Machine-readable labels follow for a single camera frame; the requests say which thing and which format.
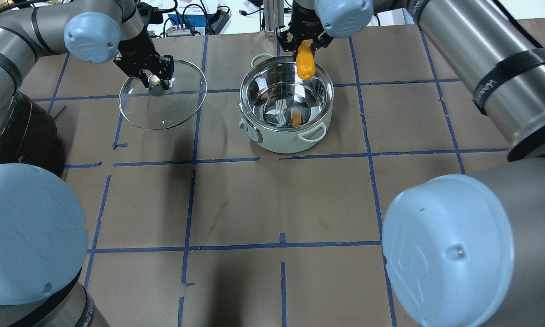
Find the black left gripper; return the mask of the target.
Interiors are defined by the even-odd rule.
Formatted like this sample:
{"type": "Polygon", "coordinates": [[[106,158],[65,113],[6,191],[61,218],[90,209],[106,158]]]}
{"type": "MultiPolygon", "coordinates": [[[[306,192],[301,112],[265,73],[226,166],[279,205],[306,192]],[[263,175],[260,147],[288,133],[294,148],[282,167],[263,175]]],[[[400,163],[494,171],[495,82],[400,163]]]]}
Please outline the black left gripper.
{"type": "Polygon", "coordinates": [[[156,51],[152,37],[146,29],[132,39],[119,42],[114,63],[127,76],[140,80],[146,89],[148,89],[146,71],[160,79],[160,85],[164,90],[172,89],[173,56],[170,54],[161,56],[156,51]]]}

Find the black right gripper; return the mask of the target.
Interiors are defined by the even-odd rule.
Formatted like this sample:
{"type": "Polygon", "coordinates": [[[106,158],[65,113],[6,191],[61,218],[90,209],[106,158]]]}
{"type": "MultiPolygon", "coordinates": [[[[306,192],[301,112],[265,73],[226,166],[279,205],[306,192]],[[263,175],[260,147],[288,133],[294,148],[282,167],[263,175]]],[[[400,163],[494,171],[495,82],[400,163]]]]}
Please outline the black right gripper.
{"type": "Polygon", "coordinates": [[[312,51],[327,48],[333,40],[328,35],[314,10],[313,0],[294,0],[291,4],[290,22],[279,30],[278,43],[281,49],[297,56],[298,47],[303,40],[312,42],[312,51]]]}

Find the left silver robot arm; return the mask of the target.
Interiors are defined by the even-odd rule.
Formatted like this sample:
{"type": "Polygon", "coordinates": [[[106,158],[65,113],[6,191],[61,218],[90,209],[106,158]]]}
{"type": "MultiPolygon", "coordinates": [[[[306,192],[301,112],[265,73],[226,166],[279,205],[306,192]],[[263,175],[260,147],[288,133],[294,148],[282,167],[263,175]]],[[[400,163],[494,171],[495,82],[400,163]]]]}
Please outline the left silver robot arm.
{"type": "Polygon", "coordinates": [[[157,53],[147,25],[133,0],[0,8],[0,327],[109,325],[79,282],[86,218],[58,175],[56,122],[19,89],[40,58],[66,53],[167,87],[173,58],[157,53]]]}

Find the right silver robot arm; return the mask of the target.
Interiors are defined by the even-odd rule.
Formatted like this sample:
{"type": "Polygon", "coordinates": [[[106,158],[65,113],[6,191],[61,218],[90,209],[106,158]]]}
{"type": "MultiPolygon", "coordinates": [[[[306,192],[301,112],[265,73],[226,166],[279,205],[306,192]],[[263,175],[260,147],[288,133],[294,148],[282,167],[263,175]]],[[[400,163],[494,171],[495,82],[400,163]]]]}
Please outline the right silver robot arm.
{"type": "Polygon", "coordinates": [[[289,327],[415,327],[390,285],[378,245],[386,209],[434,177],[504,164],[507,142],[477,113],[463,83],[414,25],[370,27],[322,52],[353,68],[336,88],[326,141],[281,159],[282,319],[289,327]]]}

